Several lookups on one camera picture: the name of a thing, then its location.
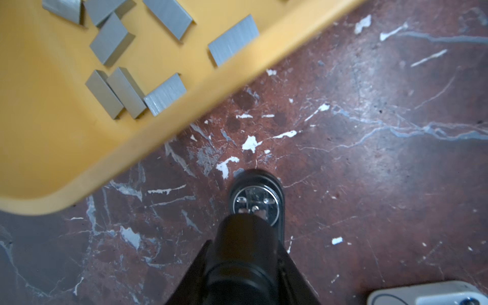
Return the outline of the black stapler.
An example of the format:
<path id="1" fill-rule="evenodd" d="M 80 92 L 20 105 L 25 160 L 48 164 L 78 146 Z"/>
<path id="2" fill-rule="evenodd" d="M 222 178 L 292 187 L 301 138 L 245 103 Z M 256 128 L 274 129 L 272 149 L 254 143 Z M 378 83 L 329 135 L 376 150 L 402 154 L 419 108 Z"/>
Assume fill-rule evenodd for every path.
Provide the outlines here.
<path id="1" fill-rule="evenodd" d="M 279 179 L 262 169 L 240 172 L 228 195 L 231 214 L 252 214 L 264 219 L 285 240 L 285 194 Z"/>

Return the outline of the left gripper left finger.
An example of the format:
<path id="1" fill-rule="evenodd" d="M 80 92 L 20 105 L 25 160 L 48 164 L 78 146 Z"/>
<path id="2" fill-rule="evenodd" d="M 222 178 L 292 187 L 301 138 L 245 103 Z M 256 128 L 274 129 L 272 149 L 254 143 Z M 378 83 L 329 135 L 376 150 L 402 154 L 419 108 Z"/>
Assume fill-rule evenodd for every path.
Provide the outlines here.
<path id="1" fill-rule="evenodd" d="M 211 245 L 212 240 L 207 240 L 203 244 L 176 290 L 165 303 L 166 305 L 203 304 L 203 287 L 205 267 L 207 264 L 207 252 Z"/>

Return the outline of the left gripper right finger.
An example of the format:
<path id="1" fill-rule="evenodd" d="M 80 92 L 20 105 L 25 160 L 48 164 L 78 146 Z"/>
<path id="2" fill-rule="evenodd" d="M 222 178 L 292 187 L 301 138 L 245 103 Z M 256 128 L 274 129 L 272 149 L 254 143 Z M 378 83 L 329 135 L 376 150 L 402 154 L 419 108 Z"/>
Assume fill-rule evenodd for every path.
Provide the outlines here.
<path id="1" fill-rule="evenodd" d="M 278 244 L 277 259 L 278 304 L 320 304 L 281 243 Z"/>

